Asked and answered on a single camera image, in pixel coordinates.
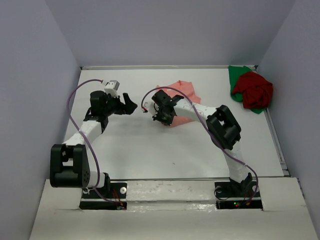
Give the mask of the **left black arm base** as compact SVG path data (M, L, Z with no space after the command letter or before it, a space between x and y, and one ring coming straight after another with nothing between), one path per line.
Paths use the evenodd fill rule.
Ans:
M79 208L81 210L126 210L127 209L126 181L111 181L110 191L98 188L97 191L83 190L81 193Z

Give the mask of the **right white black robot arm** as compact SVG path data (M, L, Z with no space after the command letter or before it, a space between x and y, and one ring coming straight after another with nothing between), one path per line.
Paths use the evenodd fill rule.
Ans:
M152 114L154 121L165 126L172 125L175 117L186 117L201 123L213 144L222 150L227 163L229 182L221 192L235 197L248 195L256 173L245 163L240 145L241 127L227 106L204 106L193 102L181 91L170 97L159 89L151 102L144 103L143 107Z

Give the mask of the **pink t shirt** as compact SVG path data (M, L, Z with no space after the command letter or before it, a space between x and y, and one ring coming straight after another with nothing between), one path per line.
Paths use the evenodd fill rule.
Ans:
M177 90L181 91L182 93L186 94L193 103L197 103L197 104L201 103L201 98L196 95L195 89L194 89L194 86L193 86L192 82L178 80L177 82L169 85L169 87L177 89ZM175 95L180 95L179 92L174 91L172 89L162 88L162 90L168 96L170 96L171 98L173 98ZM172 123L171 123L171 125L169 127L171 127L171 128L177 127L177 126L180 126L180 125L184 125L184 124L190 123L192 121L193 120L188 118L188 117L175 116L173 118L173 121L172 121Z

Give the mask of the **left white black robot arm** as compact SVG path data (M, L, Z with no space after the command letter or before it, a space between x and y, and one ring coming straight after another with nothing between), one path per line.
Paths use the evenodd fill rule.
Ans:
M54 144L50 150L50 185L54 188L92 189L104 198L110 194L111 180L108 173L90 169L87 150L93 151L91 144L104 133L111 115L131 115L138 105L127 93L113 97L97 90L90 94L90 107L77 132L62 144Z

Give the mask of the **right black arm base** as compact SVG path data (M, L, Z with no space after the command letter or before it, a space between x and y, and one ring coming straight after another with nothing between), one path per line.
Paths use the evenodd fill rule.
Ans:
M215 206L217 210L242 210L263 209L259 190L256 190L256 181L249 184L245 193L236 193L231 189L229 181L218 181L214 183Z

